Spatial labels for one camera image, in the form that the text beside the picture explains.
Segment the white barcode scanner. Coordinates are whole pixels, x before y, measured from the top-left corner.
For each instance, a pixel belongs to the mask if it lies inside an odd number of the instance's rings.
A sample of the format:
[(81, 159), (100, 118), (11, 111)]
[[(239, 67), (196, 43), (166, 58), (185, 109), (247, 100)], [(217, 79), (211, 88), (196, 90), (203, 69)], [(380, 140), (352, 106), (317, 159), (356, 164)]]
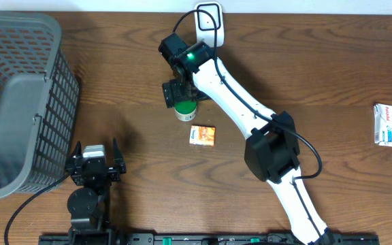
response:
[(203, 41), (209, 47), (220, 47), (224, 43), (225, 28), (223, 23), (223, 8), (219, 2), (206, 1), (197, 3), (195, 10), (195, 28), (197, 41)]

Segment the white Panadol medicine box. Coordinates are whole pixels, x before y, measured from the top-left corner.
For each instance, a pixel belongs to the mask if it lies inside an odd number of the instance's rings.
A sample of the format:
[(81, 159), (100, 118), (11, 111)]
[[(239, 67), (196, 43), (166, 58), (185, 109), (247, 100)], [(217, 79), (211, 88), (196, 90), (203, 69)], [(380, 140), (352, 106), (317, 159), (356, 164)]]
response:
[(374, 104), (374, 143), (392, 147), (392, 105)]

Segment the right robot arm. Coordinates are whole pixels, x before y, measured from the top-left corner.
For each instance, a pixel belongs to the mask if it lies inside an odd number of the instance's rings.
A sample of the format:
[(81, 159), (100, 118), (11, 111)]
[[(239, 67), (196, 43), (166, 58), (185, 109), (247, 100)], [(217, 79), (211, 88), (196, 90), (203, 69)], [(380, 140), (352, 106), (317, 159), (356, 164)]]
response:
[(246, 140), (244, 161), (250, 171), (274, 190), (284, 208), (293, 235), (304, 244), (330, 243), (329, 228), (319, 216), (305, 188), (298, 156), (303, 142), (315, 148), (295, 129), (287, 112), (280, 114), (259, 103), (227, 71), (215, 50), (205, 43), (163, 40), (159, 52), (176, 77), (211, 98), (235, 123)]

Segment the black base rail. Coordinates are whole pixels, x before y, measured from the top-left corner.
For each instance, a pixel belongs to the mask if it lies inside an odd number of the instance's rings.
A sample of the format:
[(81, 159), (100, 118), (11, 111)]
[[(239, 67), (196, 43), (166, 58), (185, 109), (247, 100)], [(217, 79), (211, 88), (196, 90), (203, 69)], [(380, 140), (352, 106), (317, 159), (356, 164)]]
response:
[(113, 237), (90, 235), (41, 235), (39, 245), (115, 244), (115, 245), (238, 245), (238, 244), (301, 244), (289, 233), (267, 235), (154, 235), (131, 233)]

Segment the grey plastic mesh basket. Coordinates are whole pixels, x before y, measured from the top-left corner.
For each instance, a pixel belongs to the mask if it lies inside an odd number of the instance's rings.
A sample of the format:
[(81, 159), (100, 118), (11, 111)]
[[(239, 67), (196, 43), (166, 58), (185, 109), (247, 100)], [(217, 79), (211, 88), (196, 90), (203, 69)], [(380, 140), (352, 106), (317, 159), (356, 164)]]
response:
[(0, 12), (0, 199), (64, 174), (80, 83), (61, 38), (48, 15)]

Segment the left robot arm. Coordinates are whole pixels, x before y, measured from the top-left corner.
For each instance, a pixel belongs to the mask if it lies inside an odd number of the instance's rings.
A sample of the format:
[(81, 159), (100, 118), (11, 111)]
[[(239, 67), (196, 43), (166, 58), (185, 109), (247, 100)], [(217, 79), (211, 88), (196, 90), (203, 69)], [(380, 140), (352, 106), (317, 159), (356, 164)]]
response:
[(110, 187), (127, 172), (122, 152), (113, 140), (114, 166), (106, 164), (103, 145), (81, 148), (78, 142), (65, 162), (76, 189), (67, 200), (71, 214), (70, 245), (120, 245), (125, 236), (110, 224)]

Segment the green lid white jar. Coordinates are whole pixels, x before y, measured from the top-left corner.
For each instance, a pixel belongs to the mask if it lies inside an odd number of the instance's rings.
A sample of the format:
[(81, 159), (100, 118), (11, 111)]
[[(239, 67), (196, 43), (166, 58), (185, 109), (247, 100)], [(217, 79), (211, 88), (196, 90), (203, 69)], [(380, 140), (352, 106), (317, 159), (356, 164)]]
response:
[(196, 101), (181, 101), (175, 104), (175, 116), (178, 120), (188, 122), (193, 120), (197, 115), (197, 102)]

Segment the orange Kleenex tissue pack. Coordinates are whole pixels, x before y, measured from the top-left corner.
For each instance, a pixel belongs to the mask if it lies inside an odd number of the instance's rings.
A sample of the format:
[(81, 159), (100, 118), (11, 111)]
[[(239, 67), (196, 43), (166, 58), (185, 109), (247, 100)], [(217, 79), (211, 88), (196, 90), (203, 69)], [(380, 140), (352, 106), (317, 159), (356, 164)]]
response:
[(189, 144), (199, 146), (214, 146), (215, 127), (192, 125), (189, 135)]

